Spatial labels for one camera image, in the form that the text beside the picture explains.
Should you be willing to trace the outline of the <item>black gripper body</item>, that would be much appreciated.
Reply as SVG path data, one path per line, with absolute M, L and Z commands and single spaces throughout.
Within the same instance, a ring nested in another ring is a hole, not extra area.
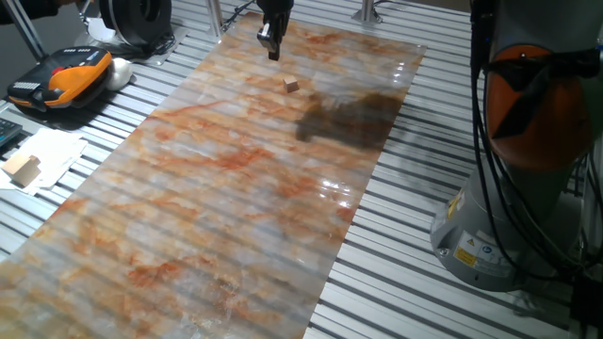
M 272 21 L 281 15 L 288 15 L 294 6 L 293 0 L 257 0 L 256 3 L 264 13 L 264 23 Z

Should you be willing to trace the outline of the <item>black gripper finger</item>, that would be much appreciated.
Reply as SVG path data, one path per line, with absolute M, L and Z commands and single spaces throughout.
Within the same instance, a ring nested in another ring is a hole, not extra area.
M 286 19 L 275 18 L 270 22 L 270 50 L 269 59 L 278 60 L 280 58 L 280 47 L 286 32 Z
M 259 29 L 256 37 L 260 44 L 267 50 L 273 49 L 273 30 L 269 22 L 264 23 L 264 25 Z

